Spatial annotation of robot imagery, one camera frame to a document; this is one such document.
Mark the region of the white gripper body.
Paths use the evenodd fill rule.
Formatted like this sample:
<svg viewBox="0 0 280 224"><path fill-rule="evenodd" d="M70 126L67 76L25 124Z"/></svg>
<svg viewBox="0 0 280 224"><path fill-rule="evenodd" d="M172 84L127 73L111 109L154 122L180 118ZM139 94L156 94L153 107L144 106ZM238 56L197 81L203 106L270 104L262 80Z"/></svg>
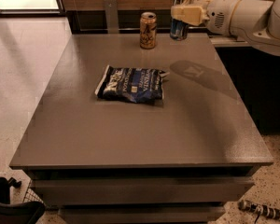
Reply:
<svg viewBox="0 0 280 224"><path fill-rule="evenodd" d="M207 7L206 28L215 34L229 35L233 11L241 0L212 0Z"/></svg>

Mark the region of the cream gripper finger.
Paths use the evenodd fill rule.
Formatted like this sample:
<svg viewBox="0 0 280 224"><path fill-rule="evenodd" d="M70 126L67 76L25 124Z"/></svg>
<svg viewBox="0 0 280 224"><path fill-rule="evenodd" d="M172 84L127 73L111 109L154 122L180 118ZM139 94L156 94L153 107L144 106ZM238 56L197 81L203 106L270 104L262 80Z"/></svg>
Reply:
<svg viewBox="0 0 280 224"><path fill-rule="evenodd" d="M171 17L184 23L199 26L209 20L207 8L212 0L194 0L189 5L171 7Z"/></svg>

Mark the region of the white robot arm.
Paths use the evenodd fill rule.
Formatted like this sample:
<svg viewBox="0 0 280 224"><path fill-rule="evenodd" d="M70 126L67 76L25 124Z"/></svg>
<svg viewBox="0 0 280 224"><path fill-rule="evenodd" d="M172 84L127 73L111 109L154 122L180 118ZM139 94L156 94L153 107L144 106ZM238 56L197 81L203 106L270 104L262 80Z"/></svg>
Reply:
<svg viewBox="0 0 280 224"><path fill-rule="evenodd" d="M171 7L173 19L212 33L239 36L251 47L280 56L280 0L194 0Z"/></svg>

